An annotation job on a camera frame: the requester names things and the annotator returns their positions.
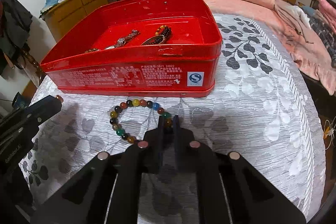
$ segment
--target metal rivet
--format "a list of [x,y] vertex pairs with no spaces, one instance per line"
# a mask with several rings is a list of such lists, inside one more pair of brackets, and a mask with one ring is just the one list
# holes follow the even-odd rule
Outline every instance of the metal rivet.
[[148,147],[148,142],[146,142],[146,141],[138,142],[138,147],[147,148]]
[[107,153],[107,152],[100,152],[99,154],[98,154],[98,159],[100,159],[100,160],[105,160],[105,159],[107,159],[109,157],[109,153]]
[[61,103],[63,103],[63,102],[64,102],[63,98],[62,98],[60,95],[56,95],[56,99],[60,100],[60,101],[61,101]]
[[199,148],[201,144],[198,141],[192,141],[189,143],[190,147],[192,148]]
[[229,154],[229,157],[230,157],[231,159],[233,159],[233,160],[239,160],[239,158],[240,158],[240,154],[239,154],[238,152],[231,152],[231,153]]

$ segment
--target bead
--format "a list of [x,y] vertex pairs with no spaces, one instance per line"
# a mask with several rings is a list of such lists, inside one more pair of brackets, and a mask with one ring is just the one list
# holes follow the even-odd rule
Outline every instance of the bead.
[[119,128],[116,133],[118,136],[122,136],[125,134],[125,129]]
[[171,127],[173,121],[171,120],[171,118],[165,119],[164,121],[164,125],[165,127]]
[[132,101],[132,104],[133,104],[133,106],[139,106],[140,105],[140,101],[138,99],[134,99]]
[[121,113],[123,111],[123,109],[120,106],[115,106],[114,111],[117,112],[117,113]]
[[160,107],[160,105],[159,105],[158,103],[154,103],[154,104],[153,104],[153,109],[154,109],[154,110],[158,110],[159,107]]
[[116,118],[111,118],[110,119],[110,124],[114,125],[115,123],[117,123],[117,119]]
[[127,105],[128,107],[132,107],[132,106],[133,106],[132,100],[127,100],[127,101],[126,101],[126,105]]
[[152,108],[153,107],[153,102],[152,101],[147,101],[147,107]]
[[140,105],[141,105],[142,107],[146,107],[146,105],[147,105],[146,100],[144,100],[144,99],[140,100]]
[[110,113],[110,116],[111,116],[111,118],[116,118],[116,117],[118,117],[118,113],[115,112],[115,111],[112,111],[112,112]]
[[162,115],[165,112],[165,110],[162,107],[159,107],[159,109],[157,110],[157,113],[159,113],[159,115]]
[[133,136],[129,136],[127,138],[128,143],[132,143],[133,144],[135,142],[135,140],[136,140],[136,138],[134,138]]
[[120,103],[120,107],[122,109],[125,109],[125,108],[127,108],[127,104],[125,102],[122,102],[122,103]]
[[164,116],[165,119],[171,117],[171,114],[169,112],[164,112],[162,115]]

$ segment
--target green bead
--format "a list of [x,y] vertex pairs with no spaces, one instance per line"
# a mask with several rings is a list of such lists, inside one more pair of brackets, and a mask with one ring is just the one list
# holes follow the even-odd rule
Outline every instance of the green bead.
[[117,135],[118,136],[122,136],[124,134],[125,134],[125,129],[122,129],[122,128],[117,129]]
[[162,114],[162,116],[164,116],[165,119],[168,119],[171,117],[171,114],[169,112],[164,112],[164,114]]

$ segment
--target bed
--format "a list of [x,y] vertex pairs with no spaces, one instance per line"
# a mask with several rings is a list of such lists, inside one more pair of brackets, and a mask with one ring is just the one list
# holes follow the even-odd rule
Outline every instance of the bed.
[[[182,127],[213,151],[241,153],[310,220],[321,204],[326,163],[320,119],[305,82],[264,23],[214,18],[223,45],[211,94],[145,99],[179,115]],[[40,126],[33,150],[20,163],[36,207],[98,152],[128,147],[109,123],[110,111],[127,97],[63,94],[46,77],[31,103],[57,94],[64,99],[61,112]],[[158,115],[132,108],[119,121],[141,139],[157,126]],[[174,171],[170,152],[159,175],[142,177],[138,223],[198,223],[195,178]]]

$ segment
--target black bead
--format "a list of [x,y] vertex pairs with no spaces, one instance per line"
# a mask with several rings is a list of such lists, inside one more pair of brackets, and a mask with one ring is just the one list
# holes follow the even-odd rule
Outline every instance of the black bead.
[[132,106],[133,106],[132,100],[127,100],[127,101],[126,101],[126,105],[127,105],[128,107],[132,107]]
[[110,119],[110,124],[118,124],[117,119],[116,118],[111,118]]
[[117,112],[117,113],[121,113],[123,111],[123,109],[120,106],[115,106],[114,111]]
[[153,107],[153,102],[152,101],[147,101],[147,107],[152,108]]

